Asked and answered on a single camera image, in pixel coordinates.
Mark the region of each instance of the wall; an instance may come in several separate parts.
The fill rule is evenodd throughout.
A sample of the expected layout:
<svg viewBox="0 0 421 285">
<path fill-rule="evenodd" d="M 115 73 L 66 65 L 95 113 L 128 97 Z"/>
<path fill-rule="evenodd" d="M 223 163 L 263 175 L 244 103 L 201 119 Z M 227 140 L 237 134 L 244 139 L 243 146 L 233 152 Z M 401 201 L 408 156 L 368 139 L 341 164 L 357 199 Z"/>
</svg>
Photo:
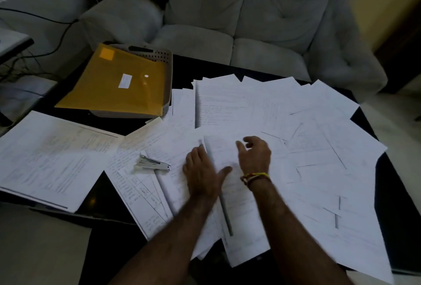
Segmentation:
<svg viewBox="0 0 421 285">
<path fill-rule="evenodd" d="M 87 0 L 7 0 L 1 3 L 0 7 L 27 11 L 57 21 L 71 22 L 86 11 Z M 66 28 L 65 25 L 9 11 L 0 10 L 0 18 L 13 26 L 15 30 L 28 34 L 34 39 L 35 44 L 29 48 L 33 54 L 54 50 Z M 45 71 L 57 72 L 60 67 L 66 67 L 68 62 L 75 57 L 80 57 L 86 46 L 81 27 L 76 24 L 70 28 L 57 53 L 38 60 Z M 28 60 L 28 63 L 31 69 L 37 68 L 33 59 Z"/>
<path fill-rule="evenodd" d="M 361 33 L 373 51 L 392 34 L 419 0 L 352 0 Z"/>
</svg>

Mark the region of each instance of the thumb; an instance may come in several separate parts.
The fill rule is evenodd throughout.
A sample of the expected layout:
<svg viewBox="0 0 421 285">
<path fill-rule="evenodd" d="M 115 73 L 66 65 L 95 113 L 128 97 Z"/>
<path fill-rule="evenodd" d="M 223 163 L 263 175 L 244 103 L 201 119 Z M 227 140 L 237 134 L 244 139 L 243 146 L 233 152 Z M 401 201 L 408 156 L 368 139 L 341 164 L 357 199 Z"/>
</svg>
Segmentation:
<svg viewBox="0 0 421 285">
<path fill-rule="evenodd" d="M 241 143 L 240 141 L 236 141 L 235 144 L 237 145 L 238 154 L 243 154 L 247 152 L 243 143 Z"/>
<path fill-rule="evenodd" d="M 227 177 L 227 175 L 228 175 L 229 173 L 231 173 L 231 171 L 232 171 L 232 167 L 230 167 L 230 166 L 224 167 L 222 170 L 220 170 L 220 171 L 218 172 L 218 177 L 219 177 L 222 181 L 224 181 L 224 180 L 225 180 L 225 178 Z"/>
</svg>

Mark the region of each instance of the orange sticker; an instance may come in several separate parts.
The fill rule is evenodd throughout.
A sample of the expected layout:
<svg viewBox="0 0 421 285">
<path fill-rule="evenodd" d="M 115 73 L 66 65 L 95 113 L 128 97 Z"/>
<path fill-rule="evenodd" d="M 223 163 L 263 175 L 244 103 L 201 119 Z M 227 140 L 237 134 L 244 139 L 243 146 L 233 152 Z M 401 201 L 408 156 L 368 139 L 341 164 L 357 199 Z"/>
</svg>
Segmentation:
<svg viewBox="0 0 421 285">
<path fill-rule="evenodd" d="M 114 50 L 110 50 L 109 48 L 103 48 L 99 57 L 112 61 L 112 59 L 114 58 L 114 53 Z"/>
</svg>

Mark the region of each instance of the sofa armrest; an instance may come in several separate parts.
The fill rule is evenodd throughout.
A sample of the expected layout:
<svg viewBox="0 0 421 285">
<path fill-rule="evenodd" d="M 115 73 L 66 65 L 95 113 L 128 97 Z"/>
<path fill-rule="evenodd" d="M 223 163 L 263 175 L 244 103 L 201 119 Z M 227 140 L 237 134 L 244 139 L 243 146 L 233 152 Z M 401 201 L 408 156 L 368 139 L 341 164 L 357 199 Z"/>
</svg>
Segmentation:
<svg viewBox="0 0 421 285">
<path fill-rule="evenodd" d="M 349 89 L 359 101 L 387 83 L 382 66 L 361 38 L 350 0 L 329 0 L 307 63 L 312 80 Z"/>
<path fill-rule="evenodd" d="M 103 0 L 82 14 L 92 50 L 104 41 L 136 45 L 150 42 L 162 27 L 163 11 L 149 0 Z"/>
</svg>

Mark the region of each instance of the hand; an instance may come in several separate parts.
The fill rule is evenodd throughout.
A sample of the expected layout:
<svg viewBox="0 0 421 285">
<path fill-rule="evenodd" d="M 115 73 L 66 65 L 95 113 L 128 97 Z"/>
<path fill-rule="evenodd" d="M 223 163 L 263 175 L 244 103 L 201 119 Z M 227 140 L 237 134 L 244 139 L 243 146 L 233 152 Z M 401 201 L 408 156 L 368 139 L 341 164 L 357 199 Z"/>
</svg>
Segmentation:
<svg viewBox="0 0 421 285">
<path fill-rule="evenodd" d="M 245 146 L 240 141 L 235 142 L 238 149 L 239 165 L 243 173 L 263 172 L 268 174 L 272 152 L 267 143 L 257 136 L 246 136 L 243 140 L 247 142 Z"/>
<path fill-rule="evenodd" d="M 225 177 L 231 171 L 232 167 L 228 166 L 216 173 L 202 144 L 192 149 L 186 156 L 186 164 L 183 165 L 190 197 L 205 196 L 215 202 Z"/>
</svg>

